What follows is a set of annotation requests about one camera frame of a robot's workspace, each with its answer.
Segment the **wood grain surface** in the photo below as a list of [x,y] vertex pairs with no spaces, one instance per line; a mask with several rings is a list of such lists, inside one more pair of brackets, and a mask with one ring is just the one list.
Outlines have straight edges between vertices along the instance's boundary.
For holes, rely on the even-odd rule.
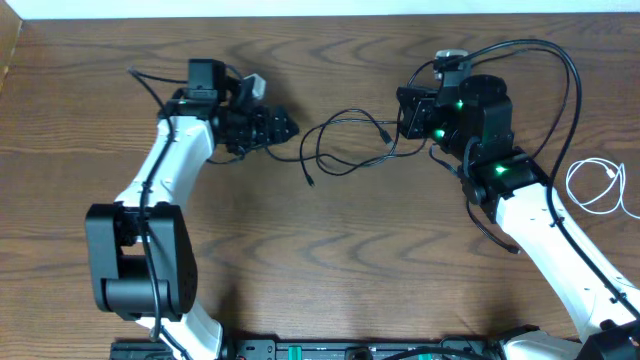
[[9,72],[21,26],[22,19],[4,0],[0,0],[0,91],[2,91],[4,76]]
[[[353,106],[393,119],[397,86],[436,50],[529,37],[564,46],[582,75],[583,115],[563,173],[587,156],[625,162],[627,207],[640,212],[640,15],[26,23],[0,96],[0,358],[106,358],[114,338],[147,335],[96,308],[83,227],[92,203],[113,201],[129,184],[155,138],[156,106],[128,66],[185,78],[189,58],[213,57],[258,72],[268,103],[285,105],[305,130]],[[561,64],[527,54],[478,70],[505,78],[517,143],[535,149],[560,105]],[[165,97],[174,90],[154,87]],[[571,99],[539,157],[544,169],[568,130],[573,90]],[[298,141],[274,152],[295,156]],[[327,132],[326,149],[356,160],[386,147],[370,126],[345,125]],[[606,181],[591,170],[575,184],[583,198]],[[460,185],[425,152],[342,178],[311,171],[315,188],[299,165],[264,153],[203,168],[186,221],[198,296],[228,328],[426,339],[531,323],[575,336],[527,255],[482,236]],[[588,215],[557,186],[593,241],[640,283],[640,223],[621,212]]]

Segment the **white wall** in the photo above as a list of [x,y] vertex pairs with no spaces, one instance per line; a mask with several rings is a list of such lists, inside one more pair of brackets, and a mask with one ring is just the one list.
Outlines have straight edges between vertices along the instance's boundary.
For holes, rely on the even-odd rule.
[[640,12],[640,0],[6,0],[25,20]]

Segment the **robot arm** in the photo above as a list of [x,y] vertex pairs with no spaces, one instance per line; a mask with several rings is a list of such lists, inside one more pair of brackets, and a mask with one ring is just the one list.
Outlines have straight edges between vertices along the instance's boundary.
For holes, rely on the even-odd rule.
[[[398,88],[404,114],[402,134],[408,139],[431,138],[461,162],[454,172],[468,201],[478,205],[527,252],[563,302],[586,347],[601,342],[607,343],[604,347],[633,351],[628,329],[640,329],[632,311],[640,308],[640,291],[596,248],[552,189],[559,221],[584,257],[565,238],[547,204],[545,195],[552,185],[549,178],[513,145],[512,104],[505,82],[491,75],[471,75],[470,60],[456,61],[467,55],[460,50],[436,54],[433,62],[436,79],[441,81],[439,89],[416,86],[412,81]],[[626,304],[619,301],[620,296]],[[634,322],[634,326],[625,327]],[[619,332],[615,340],[603,335],[614,328]],[[541,359],[575,358],[580,351],[575,344],[558,352],[553,349],[538,340],[523,339],[505,346],[507,355],[512,351],[513,357],[508,358],[522,353],[528,358],[533,354]]]
[[[171,121],[174,139],[151,179],[145,210],[160,293],[160,337],[176,359],[217,359],[223,344],[221,325],[195,299],[197,267],[182,217],[202,165],[216,143],[244,156],[283,143],[299,131],[284,109],[272,115],[258,104],[266,85],[262,78],[254,74],[234,79],[225,72],[225,64],[215,60],[189,62],[188,87],[177,91],[159,113],[157,138],[140,171],[114,204],[94,204],[86,218],[98,307],[152,329],[154,298],[144,256],[127,255],[123,247],[140,241],[136,214],[142,185],[170,139]],[[223,105],[228,92],[231,96]]]

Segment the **cable connector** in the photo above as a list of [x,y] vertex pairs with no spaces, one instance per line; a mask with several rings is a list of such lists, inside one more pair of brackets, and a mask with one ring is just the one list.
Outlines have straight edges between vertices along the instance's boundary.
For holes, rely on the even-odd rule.
[[509,245],[507,251],[514,255],[520,255],[522,253],[522,250],[520,250],[520,248],[515,245]]
[[610,168],[607,168],[607,175],[609,176],[609,179],[616,177],[616,173],[614,173]]
[[393,139],[391,138],[391,135],[389,135],[389,132],[387,130],[380,130],[380,137],[382,138],[382,141],[384,141],[385,144],[387,145],[392,145],[393,144]]
[[316,183],[313,182],[313,178],[311,177],[311,175],[305,175],[305,177],[307,178],[307,183],[309,184],[309,186],[316,186]]

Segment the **white cable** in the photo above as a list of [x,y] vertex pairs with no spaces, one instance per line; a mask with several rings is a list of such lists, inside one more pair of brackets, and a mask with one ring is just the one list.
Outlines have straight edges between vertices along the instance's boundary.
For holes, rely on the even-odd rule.
[[[573,175],[578,171],[578,169],[580,169],[580,167],[582,167],[582,165],[584,164],[596,164],[596,165],[600,165],[605,169],[605,172],[607,173],[607,176],[609,176],[609,178],[611,179],[611,184],[609,184],[609,186],[602,192],[600,193],[600,195],[596,196],[595,198],[589,200],[589,201],[585,201],[585,202],[580,202],[575,195],[573,195],[573,192],[571,191],[571,187],[569,186],[569,182],[571,181],[571,178],[573,177]],[[618,198],[618,201],[616,202],[616,205],[614,207],[612,207],[609,210],[606,211],[593,211],[593,210],[589,210],[586,208],[587,205],[591,205],[594,202],[600,200],[600,198],[602,198],[603,196],[605,196],[612,188],[613,186],[616,184],[616,181],[620,180],[620,197]],[[571,201],[573,201],[575,204],[577,204],[578,206],[580,206],[582,208],[582,210],[590,213],[590,214],[595,214],[595,215],[604,215],[604,214],[610,214],[614,211],[616,211],[618,209],[618,207],[622,207],[622,210],[624,210],[624,212],[627,213],[627,215],[640,220],[640,216],[632,214],[631,212],[629,212],[627,210],[627,208],[624,207],[624,188],[627,185],[627,174],[625,172],[624,169],[624,164],[620,163],[620,165],[616,165],[613,162],[606,160],[606,159],[601,159],[601,158],[588,158],[586,160],[580,160],[580,161],[576,161],[573,164],[571,164],[571,166],[569,166],[569,170],[567,171],[567,178],[565,180],[565,186],[567,187],[567,194],[569,195],[569,198],[571,199]]]

